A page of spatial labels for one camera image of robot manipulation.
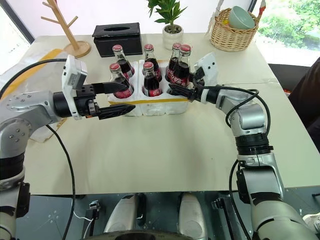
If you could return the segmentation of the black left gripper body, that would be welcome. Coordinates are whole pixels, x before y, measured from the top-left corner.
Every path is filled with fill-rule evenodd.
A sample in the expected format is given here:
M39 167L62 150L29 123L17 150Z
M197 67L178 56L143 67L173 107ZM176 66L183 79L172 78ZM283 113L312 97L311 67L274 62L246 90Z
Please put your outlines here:
M74 103L80 116L90 118L100 115L100 108L95 102L100 86L100 83L86 84L76 91Z

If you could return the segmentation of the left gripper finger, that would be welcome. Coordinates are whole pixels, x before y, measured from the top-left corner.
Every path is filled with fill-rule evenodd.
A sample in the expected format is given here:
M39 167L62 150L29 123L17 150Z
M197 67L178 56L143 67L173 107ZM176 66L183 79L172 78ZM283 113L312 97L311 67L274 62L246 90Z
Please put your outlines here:
M132 104L113 104L108 107L100 108L97 116L100 120L123 116L136 108Z
M102 82L102 83L94 83L93 91L96 95L98 94L113 94L117 92L122 92L127 89L127 86L118 82Z

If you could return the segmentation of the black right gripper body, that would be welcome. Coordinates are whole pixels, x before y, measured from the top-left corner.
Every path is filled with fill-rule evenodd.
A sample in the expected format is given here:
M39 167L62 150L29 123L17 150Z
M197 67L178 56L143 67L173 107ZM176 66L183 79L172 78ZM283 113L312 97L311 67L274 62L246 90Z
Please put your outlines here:
M202 67L198 68L195 71L195 79L196 79L196 84L192 84L193 87L191 88L191 90L193 90L194 92L194 100L193 101L197 101L197 102L206 102L206 90L204 89L204 70Z

